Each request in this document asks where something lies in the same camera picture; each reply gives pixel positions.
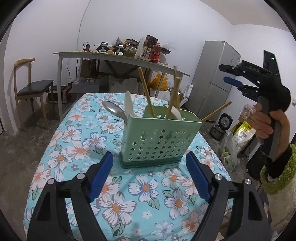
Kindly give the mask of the right hand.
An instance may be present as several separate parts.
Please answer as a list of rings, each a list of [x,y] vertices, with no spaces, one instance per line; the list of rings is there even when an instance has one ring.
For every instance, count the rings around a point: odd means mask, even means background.
[[[282,155],[290,145],[290,122],[286,114],[281,110],[271,111],[270,116],[262,112],[263,107],[260,103],[254,105],[255,112],[252,116],[254,120],[253,128],[256,130],[256,136],[261,139],[268,138],[273,134],[274,130],[271,127],[271,121],[277,120],[281,124],[280,139],[276,151],[276,158]]]

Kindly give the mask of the green fuzzy sleeve forearm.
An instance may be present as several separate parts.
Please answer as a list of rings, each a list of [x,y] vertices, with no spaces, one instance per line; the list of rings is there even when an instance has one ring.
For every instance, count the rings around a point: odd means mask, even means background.
[[[295,145],[289,145],[274,169],[263,167],[262,187],[267,194],[271,228],[281,233],[295,214]]]

